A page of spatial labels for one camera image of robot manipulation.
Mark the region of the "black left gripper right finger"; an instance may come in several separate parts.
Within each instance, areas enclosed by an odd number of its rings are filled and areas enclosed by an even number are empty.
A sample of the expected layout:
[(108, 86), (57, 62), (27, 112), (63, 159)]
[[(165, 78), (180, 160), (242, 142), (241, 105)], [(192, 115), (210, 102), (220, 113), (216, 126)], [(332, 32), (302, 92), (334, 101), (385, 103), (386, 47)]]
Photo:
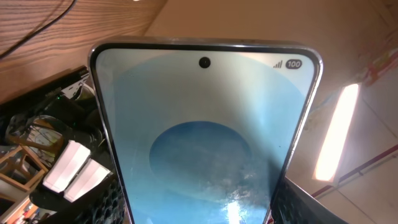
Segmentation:
[(278, 187), (271, 215), (275, 224), (348, 224), (288, 178)]

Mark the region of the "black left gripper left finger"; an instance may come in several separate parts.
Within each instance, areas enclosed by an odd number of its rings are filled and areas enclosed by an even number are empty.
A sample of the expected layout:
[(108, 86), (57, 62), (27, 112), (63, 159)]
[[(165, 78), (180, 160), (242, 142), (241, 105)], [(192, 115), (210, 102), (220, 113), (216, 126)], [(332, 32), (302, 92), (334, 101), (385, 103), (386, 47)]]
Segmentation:
[(42, 224), (122, 224), (125, 200), (116, 174), (98, 184)]

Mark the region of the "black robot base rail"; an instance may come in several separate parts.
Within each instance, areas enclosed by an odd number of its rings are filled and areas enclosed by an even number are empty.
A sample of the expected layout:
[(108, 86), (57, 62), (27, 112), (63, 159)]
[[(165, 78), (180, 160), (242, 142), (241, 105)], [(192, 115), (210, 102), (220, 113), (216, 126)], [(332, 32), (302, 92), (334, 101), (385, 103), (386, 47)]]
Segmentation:
[(83, 83), (88, 78), (88, 69), (82, 65), (74, 70), (64, 71), (63, 74), (64, 76), (56, 80), (52, 80), (21, 96), (1, 103), (1, 132), (5, 132), (12, 116), (40, 103), (50, 93), (69, 90), (71, 86), (78, 86), (79, 83)]

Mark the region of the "blue screen Galaxy smartphone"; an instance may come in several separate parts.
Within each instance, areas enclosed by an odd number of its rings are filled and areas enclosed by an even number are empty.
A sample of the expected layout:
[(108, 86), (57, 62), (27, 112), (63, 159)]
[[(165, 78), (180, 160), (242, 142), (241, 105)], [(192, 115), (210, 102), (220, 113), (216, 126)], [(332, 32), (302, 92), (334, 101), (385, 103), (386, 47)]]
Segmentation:
[(264, 223), (323, 60), (290, 42), (120, 37), (88, 68), (131, 223)]

